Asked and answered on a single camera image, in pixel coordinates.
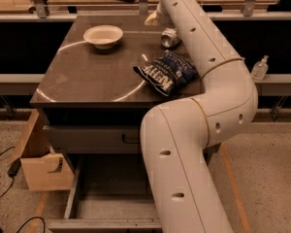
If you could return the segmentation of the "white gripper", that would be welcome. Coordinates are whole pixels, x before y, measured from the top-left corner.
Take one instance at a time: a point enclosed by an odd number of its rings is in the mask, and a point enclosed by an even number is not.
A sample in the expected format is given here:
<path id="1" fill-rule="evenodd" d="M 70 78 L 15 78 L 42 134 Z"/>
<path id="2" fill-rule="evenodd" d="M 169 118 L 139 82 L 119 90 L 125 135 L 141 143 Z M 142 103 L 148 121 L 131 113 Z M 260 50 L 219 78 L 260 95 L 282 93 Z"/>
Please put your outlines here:
<path id="1" fill-rule="evenodd" d="M 156 12 L 153 12 L 146 18 L 145 25 L 156 26 L 159 24 L 159 22 L 168 28 L 174 27 L 174 23 L 171 17 L 169 16 L 169 13 L 167 12 L 167 10 L 165 9 L 161 2 L 158 3 L 156 7 Z"/>

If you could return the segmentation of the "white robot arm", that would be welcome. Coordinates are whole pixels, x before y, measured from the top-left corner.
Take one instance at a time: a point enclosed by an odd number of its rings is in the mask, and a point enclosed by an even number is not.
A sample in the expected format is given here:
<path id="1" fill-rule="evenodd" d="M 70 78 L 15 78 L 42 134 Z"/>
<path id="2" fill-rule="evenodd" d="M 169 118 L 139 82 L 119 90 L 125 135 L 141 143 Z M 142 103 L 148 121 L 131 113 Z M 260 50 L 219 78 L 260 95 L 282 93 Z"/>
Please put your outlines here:
<path id="1" fill-rule="evenodd" d="M 240 55 L 196 0 L 160 0 L 204 86 L 160 104 L 141 126 L 146 172 L 163 233 L 233 233 L 203 157 L 254 118 L 258 94 Z"/>

